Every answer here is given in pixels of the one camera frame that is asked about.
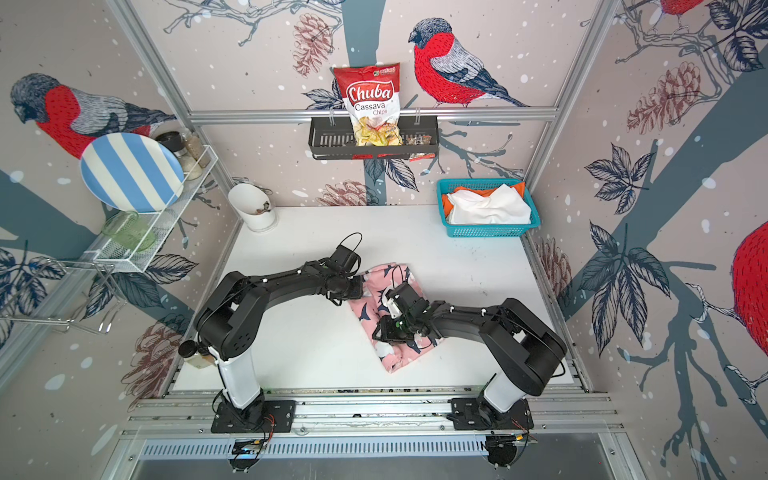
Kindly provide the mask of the pink patterned shorts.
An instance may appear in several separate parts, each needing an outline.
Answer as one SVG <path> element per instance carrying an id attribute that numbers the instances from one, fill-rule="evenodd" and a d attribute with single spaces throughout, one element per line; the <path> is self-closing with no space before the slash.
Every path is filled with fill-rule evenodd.
<path id="1" fill-rule="evenodd" d="M 349 300 L 348 304 L 363 328 L 366 337 L 371 343 L 377 357 L 388 373 L 406 367 L 410 363 L 434 350 L 440 340 L 429 340 L 427 337 L 417 335 L 414 340 L 405 344 L 389 344 L 373 338 L 375 328 L 379 321 L 389 315 L 390 311 L 384 303 L 384 295 L 387 291 L 402 283 L 410 284 L 418 294 L 423 291 L 414 274 L 407 264 L 388 263 L 381 264 L 367 270 L 363 274 L 363 297 L 358 300 Z"/>

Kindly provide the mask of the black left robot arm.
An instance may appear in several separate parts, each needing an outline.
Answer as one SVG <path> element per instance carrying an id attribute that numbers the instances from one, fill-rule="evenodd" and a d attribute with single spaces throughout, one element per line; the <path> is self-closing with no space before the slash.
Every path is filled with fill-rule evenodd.
<path id="1" fill-rule="evenodd" d="M 225 403 L 239 413 L 263 401 L 262 388 L 250 360 L 266 311 L 283 303 L 319 295 L 336 306 L 363 297 L 360 256 L 338 245 L 328 257 L 288 271 L 224 276 L 194 320 L 197 344 L 212 355 L 223 383 Z"/>

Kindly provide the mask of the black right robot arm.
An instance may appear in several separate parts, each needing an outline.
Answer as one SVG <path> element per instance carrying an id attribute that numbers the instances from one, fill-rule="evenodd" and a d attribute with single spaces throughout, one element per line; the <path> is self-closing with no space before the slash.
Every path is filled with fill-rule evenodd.
<path id="1" fill-rule="evenodd" d="M 562 364 L 562 338 L 525 304 L 508 298 L 500 305 L 464 307 L 428 301 L 403 283 L 384 295 L 389 313 L 374 328 L 373 338 L 392 344 L 459 338 L 482 343 L 503 374 L 484 387 L 478 412 L 507 413 L 527 396 L 539 396 Z"/>

